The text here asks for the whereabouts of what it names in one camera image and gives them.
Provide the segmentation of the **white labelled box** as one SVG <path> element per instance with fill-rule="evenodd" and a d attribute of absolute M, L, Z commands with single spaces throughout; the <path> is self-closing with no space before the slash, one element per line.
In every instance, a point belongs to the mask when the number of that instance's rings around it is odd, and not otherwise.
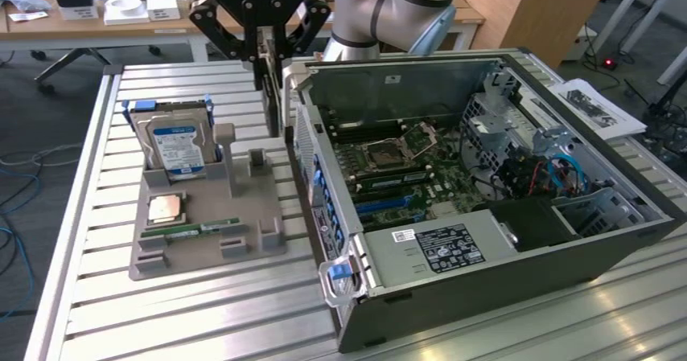
<path fill-rule="evenodd" d="M 150 21 L 180 19 L 177 0 L 145 0 L 145 10 Z"/>

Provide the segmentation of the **white tape roll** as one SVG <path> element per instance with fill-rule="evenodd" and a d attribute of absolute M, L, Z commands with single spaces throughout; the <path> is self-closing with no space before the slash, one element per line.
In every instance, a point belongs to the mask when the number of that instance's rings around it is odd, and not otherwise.
<path fill-rule="evenodd" d="M 106 11 L 122 15 L 136 15 L 142 7 L 141 0 L 108 0 L 105 3 Z"/>

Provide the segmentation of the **wooden desk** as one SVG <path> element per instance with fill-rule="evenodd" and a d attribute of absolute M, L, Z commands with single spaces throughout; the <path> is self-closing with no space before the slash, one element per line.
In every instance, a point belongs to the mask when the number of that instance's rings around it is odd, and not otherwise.
<path fill-rule="evenodd" d="M 56 1 L 46 1 L 52 4 L 46 18 L 24 22 L 14 22 L 8 17 L 8 14 L 18 13 L 9 2 L 0 6 L 0 52 L 181 43 L 189 45 L 194 58 L 200 57 L 198 54 L 205 55 L 206 39 L 186 15 L 177 20 L 106 26 L 101 17 L 101 1 L 96 2 L 100 18 L 82 20 L 62 20 Z M 448 33 L 457 33 L 452 49 L 464 50 L 469 48 L 476 29 L 485 19 L 465 0 L 453 0 L 453 5 L 457 10 Z"/>

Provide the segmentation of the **grey desk leg with casters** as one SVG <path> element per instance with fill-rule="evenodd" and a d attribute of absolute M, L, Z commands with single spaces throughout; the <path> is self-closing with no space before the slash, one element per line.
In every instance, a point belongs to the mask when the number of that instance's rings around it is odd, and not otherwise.
<path fill-rule="evenodd" d="M 160 56 L 162 53 L 158 46 L 154 45 L 148 45 L 146 50 L 153 56 Z M 34 78 L 36 89 L 41 94 L 50 95 L 54 93 L 54 87 L 50 84 L 46 84 L 45 80 L 84 55 L 90 56 L 105 67 L 112 65 L 110 61 L 96 48 L 78 47 L 72 49 Z M 30 57 L 38 61 L 46 60 L 46 54 L 44 51 L 30 50 Z"/>

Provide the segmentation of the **metal socket cover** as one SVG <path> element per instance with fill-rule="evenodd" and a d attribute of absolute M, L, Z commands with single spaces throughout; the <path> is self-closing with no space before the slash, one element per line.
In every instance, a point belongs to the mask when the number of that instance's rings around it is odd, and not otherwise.
<path fill-rule="evenodd" d="M 401 136 L 406 156 L 416 159 L 437 144 L 436 130 L 425 121 L 417 123 Z"/>

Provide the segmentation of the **grey plastic parts rack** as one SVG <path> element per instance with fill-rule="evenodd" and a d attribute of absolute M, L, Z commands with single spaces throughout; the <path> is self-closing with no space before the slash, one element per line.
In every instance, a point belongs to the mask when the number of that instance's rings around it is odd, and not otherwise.
<path fill-rule="evenodd" d="M 261 148 L 250 149 L 244 158 L 233 158 L 233 124 L 218 124 L 212 132 L 222 156 L 205 166 L 200 178 L 170 182 L 161 170 L 145 170 L 142 174 L 129 258 L 133 281 L 261 259 L 286 251 L 272 160 Z M 148 205 L 158 195 L 178 195 L 180 216 L 170 222 L 150 224 Z M 240 218 L 240 224 L 216 234 L 180 240 L 140 237 L 142 231 L 230 218 Z"/>

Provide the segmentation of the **metal drive cage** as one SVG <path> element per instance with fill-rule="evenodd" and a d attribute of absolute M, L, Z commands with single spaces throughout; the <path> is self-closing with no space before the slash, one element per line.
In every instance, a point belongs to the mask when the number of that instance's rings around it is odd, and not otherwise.
<path fill-rule="evenodd" d="M 512 68 L 497 67 L 488 72 L 479 92 L 475 92 L 463 112 L 463 125 L 475 158 L 496 168 L 517 154 L 533 154 L 537 123 L 521 105 L 521 82 Z"/>

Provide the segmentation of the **wooden cabinet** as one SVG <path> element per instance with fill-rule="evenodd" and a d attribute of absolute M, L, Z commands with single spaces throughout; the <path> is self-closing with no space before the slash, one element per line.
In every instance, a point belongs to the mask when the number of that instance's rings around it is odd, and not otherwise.
<path fill-rule="evenodd" d="M 563 61 L 599 0 L 465 0 L 484 17 L 472 49 L 524 47 L 552 68 Z"/>

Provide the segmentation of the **green RAM stick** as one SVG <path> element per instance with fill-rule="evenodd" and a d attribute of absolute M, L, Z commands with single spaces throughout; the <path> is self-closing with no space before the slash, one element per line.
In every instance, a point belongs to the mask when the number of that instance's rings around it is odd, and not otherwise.
<path fill-rule="evenodd" d="M 202 224 L 185 224 L 168 228 L 142 231 L 141 238 L 161 237 L 165 240 L 180 240 L 218 233 L 222 229 L 240 224 L 240 218 L 220 219 Z"/>

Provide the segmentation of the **printed paper sheets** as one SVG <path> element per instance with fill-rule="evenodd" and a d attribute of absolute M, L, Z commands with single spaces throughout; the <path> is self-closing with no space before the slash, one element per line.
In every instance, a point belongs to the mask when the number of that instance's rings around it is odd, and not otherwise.
<path fill-rule="evenodd" d="M 551 85 L 548 89 L 603 140 L 645 132 L 647 125 L 621 110 L 585 80 L 573 79 Z"/>

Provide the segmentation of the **grey power supply unit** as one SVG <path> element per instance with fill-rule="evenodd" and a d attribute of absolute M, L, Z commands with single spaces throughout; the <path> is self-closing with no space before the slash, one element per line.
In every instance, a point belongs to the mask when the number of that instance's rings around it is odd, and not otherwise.
<path fill-rule="evenodd" d="M 406 286 L 517 255 L 508 230 L 488 210 L 364 234 L 376 283 Z"/>

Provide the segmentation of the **black plastic air shroud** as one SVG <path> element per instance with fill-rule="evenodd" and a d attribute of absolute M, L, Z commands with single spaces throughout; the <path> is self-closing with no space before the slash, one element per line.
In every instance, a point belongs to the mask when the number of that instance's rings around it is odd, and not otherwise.
<path fill-rule="evenodd" d="M 525 252 L 577 240 L 575 233 L 559 215 L 547 197 L 504 199 L 487 203 L 497 222 L 505 224 L 516 241 L 515 249 Z"/>

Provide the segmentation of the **metal disk bay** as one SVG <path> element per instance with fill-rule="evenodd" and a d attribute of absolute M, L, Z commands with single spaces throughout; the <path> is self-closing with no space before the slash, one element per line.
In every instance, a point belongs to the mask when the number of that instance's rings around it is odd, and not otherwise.
<path fill-rule="evenodd" d="M 575 233 L 583 237 L 633 227 L 645 222 L 644 216 L 629 201 L 611 187 L 575 198 L 555 198 L 552 205 Z"/>

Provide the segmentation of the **open black PC case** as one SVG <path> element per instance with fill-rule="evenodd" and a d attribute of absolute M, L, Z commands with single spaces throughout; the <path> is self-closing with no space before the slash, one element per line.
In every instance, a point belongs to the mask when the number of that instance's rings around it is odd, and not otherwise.
<path fill-rule="evenodd" d="M 536 120 L 537 131 L 533 154 L 517 154 L 492 168 L 475 158 L 476 148 L 469 146 L 461 117 L 471 95 L 481 90 L 487 73 L 497 67 L 512 68 L 521 82 L 521 105 Z M 596 135 L 549 91 L 548 87 L 557 83 L 564 82 L 544 83 L 505 51 L 334 62 L 306 60 L 286 68 L 282 102 L 294 110 L 288 135 L 293 178 L 341 352 L 372 347 L 592 281 L 687 222 L 679 205 L 616 152 L 612 140 Z M 344 121 L 434 117 L 447 128 L 459 127 L 459 157 L 467 165 L 477 165 L 477 187 L 492 195 L 473 211 L 488 210 L 491 201 L 533 196 L 552 201 L 611 187 L 645 222 L 549 247 L 516 250 L 516 256 L 463 273 L 384 288 L 370 270 L 364 247 L 366 231 L 326 136 L 332 117 Z M 330 195 L 324 206 L 321 188 L 313 183 L 313 154 Z M 334 248 L 326 205 L 334 208 L 345 237 L 341 252 Z M 326 271 L 340 264 L 348 267 L 350 276 L 344 293 L 334 294 Z"/>

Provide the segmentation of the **white table frame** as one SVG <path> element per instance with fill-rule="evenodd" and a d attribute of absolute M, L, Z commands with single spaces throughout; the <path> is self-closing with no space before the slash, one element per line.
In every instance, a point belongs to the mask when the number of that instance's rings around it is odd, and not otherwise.
<path fill-rule="evenodd" d="M 623 17 L 629 11 L 629 7 L 633 2 L 635 0 L 621 0 L 616 10 L 612 13 L 611 18 L 607 21 L 605 26 L 601 29 L 601 32 L 597 34 L 595 40 L 589 42 L 588 48 L 585 50 L 584 66 L 589 67 L 592 72 L 597 72 L 613 80 L 613 84 L 601 88 L 601 91 L 617 88 L 621 83 L 615 76 L 603 72 L 599 69 L 600 63 L 597 62 L 597 53 L 603 44 L 607 41 L 608 36 L 612 34 L 612 31 L 615 30 Z M 625 32 L 625 36 L 617 42 L 615 51 L 615 55 L 617 57 L 629 55 L 629 50 L 632 46 L 636 44 L 643 34 L 648 31 L 649 25 L 655 21 L 657 15 L 661 13 L 661 9 L 667 5 L 667 3 L 668 0 L 652 0 L 652 2 L 647 5 L 641 16 L 629 25 L 629 28 Z"/>

